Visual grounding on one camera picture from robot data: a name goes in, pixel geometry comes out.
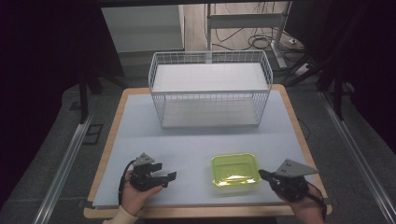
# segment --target desk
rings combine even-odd
[[[298,120],[294,114],[290,99],[286,90],[281,85],[273,85],[273,90],[278,90],[281,93],[282,100],[288,110],[291,124],[300,143],[304,154],[305,161],[308,165],[316,167],[313,158],[309,152],[309,148],[304,140],[303,132],[300,128]],[[125,103],[130,94],[149,94],[149,89],[127,89],[121,96],[120,104],[117,109],[116,116],[107,138],[105,150],[99,167],[92,183],[92,189],[88,201],[92,202],[95,198],[96,192],[103,178],[107,162],[110,157],[113,144],[117,135],[117,130],[120,126],[120,120],[124,111]],[[323,196],[327,198],[327,193],[323,187],[319,175],[313,175],[314,184],[322,191]],[[328,205],[328,213],[332,211],[332,207]],[[101,209],[95,210],[91,208],[84,209],[84,216],[87,218],[109,218],[114,217],[117,209]],[[275,216],[289,216],[292,212],[284,203],[280,204],[266,204],[254,206],[194,206],[194,207],[150,207],[141,211],[140,216],[145,218],[170,218],[170,217],[275,217]]]

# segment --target white wall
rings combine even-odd
[[[117,52],[184,49],[182,6],[104,7]]]

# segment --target green container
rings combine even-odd
[[[259,183],[259,166],[253,154],[227,154],[212,159],[213,184],[219,188]]]

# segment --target hand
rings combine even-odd
[[[322,197],[320,191],[317,188],[315,188],[311,184],[308,184],[308,187],[309,187],[309,193],[311,193],[312,195],[318,198]],[[280,195],[277,196],[283,201],[285,201],[291,207],[291,210],[293,211],[294,215],[297,216],[297,218],[300,219],[303,223],[324,224],[321,208],[319,204],[313,201],[312,199],[305,197],[301,201],[290,203],[284,198],[282,198]]]
[[[125,174],[125,180],[129,180],[131,177],[132,171],[128,171]],[[149,189],[147,191],[139,191],[135,189],[129,181],[125,181],[123,190],[122,190],[122,199],[121,206],[125,211],[127,211],[131,216],[137,217],[137,214],[142,209],[146,200],[160,192],[163,189],[163,186],[158,186],[153,189]]]

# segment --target wire rack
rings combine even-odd
[[[161,72],[166,66],[173,70]],[[256,69],[250,73],[256,74],[245,74],[251,66]],[[228,73],[234,73],[232,81],[226,80]],[[258,79],[250,81],[253,87],[240,85],[249,76]],[[171,88],[158,91],[159,83],[171,84]],[[158,52],[148,75],[164,128],[258,126],[272,83],[272,70],[261,50]]]

